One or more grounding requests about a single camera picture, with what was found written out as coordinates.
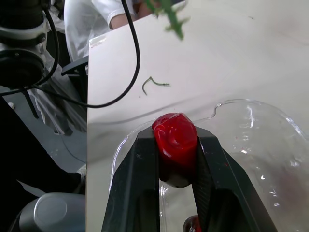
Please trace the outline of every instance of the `person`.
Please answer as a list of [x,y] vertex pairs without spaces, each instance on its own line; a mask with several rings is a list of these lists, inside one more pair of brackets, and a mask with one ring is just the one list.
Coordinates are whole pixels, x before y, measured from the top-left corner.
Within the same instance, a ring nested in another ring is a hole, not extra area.
[[18,213],[37,198],[20,182],[46,193],[78,193],[85,185],[86,166],[76,173],[62,170],[3,97],[0,97],[0,111],[3,170],[0,231],[7,231]]
[[[144,2],[126,1],[133,21],[152,12]],[[71,62],[89,52],[89,40],[128,24],[121,0],[66,0],[64,26]]]

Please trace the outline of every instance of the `white shirt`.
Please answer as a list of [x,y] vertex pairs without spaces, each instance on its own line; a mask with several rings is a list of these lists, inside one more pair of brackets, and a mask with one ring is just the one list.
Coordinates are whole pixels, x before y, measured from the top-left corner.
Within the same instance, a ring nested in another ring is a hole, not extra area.
[[[132,0],[126,1],[134,15]],[[66,0],[64,24],[71,61],[89,53],[89,40],[110,31],[111,19],[125,10],[121,0]]]

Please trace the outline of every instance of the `person's arm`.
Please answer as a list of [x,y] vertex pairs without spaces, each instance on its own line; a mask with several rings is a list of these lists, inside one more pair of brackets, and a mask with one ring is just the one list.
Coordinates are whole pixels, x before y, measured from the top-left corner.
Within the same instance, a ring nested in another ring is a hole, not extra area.
[[[133,22],[136,20],[136,17],[134,15],[131,15],[131,18]],[[111,29],[117,29],[126,24],[128,24],[126,14],[120,14],[111,19],[110,27]]]
[[[121,0],[92,0],[92,3],[111,29],[116,29],[128,24]],[[135,21],[136,17],[133,9],[133,2],[132,0],[127,0],[126,3],[131,13],[131,18]]]

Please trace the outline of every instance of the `floor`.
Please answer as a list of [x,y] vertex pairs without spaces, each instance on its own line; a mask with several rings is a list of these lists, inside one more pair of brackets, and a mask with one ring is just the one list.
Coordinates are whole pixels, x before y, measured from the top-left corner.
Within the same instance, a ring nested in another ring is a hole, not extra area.
[[[0,86],[0,92],[5,91],[7,91],[7,89]],[[7,102],[13,102],[15,104],[16,113],[35,135],[35,137],[40,141],[41,145],[46,149],[48,154],[53,158],[53,160],[60,168],[67,172],[75,172],[84,165],[84,163],[72,157],[69,151],[78,159],[86,161],[87,143],[85,133],[73,130],[73,134],[70,137],[61,137],[60,135],[55,135],[54,131],[43,123],[39,112],[39,119],[36,119],[33,116],[24,95],[17,93],[14,95],[5,96],[4,98]],[[41,191],[31,187],[25,186],[25,188],[31,191],[33,194],[42,194]]]

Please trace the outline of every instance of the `black chair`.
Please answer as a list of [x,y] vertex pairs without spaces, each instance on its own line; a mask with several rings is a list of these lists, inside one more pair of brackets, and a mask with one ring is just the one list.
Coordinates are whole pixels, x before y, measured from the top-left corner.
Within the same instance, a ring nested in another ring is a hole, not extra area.
[[88,65],[89,56],[83,57],[62,68],[62,75],[68,75],[82,102],[87,103],[88,94],[88,75],[86,66]]

